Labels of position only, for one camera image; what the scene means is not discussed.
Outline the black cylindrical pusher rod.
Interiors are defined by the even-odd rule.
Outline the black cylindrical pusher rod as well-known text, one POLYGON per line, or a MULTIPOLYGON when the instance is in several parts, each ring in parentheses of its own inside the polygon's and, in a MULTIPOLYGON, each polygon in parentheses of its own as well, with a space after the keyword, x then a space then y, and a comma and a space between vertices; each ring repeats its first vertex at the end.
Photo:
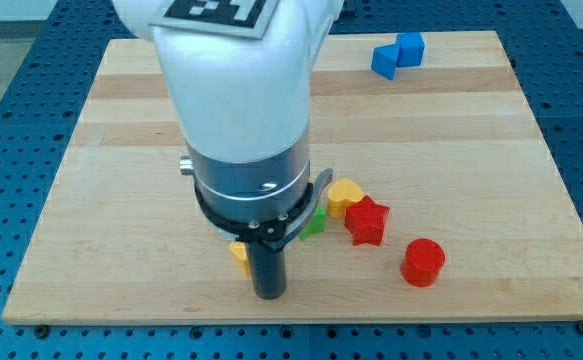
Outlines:
POLYGON ((271 250, 261 243, 250 243, 248 259, 255 294, 265 300, 282 296, 286 289, 284 251, 271 250))

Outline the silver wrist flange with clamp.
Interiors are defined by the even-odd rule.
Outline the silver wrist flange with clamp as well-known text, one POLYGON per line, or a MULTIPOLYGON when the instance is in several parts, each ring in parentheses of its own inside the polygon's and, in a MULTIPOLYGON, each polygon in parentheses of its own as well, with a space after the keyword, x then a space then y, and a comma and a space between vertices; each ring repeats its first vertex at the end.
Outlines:
POLYGON ((193 178, 205 217, 228 238, 271 251, 283 249, 308 225, 333 180, 330 168, 309 180, 307 135, 258 161, 224 162, 188 150, 180 157, 180 172, 193 178))

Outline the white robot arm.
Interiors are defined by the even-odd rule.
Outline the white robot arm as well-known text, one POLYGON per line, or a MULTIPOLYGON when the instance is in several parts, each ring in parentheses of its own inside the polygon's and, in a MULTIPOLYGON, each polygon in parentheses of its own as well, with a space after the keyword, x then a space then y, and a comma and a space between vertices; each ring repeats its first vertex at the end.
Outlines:
POLYGON ((310 78, 340 0, 115 0, 150 41, 180 118, 205 217, 247 251, 255 293, 286 288, 285 246, 333 173, 310 172, 310 78))

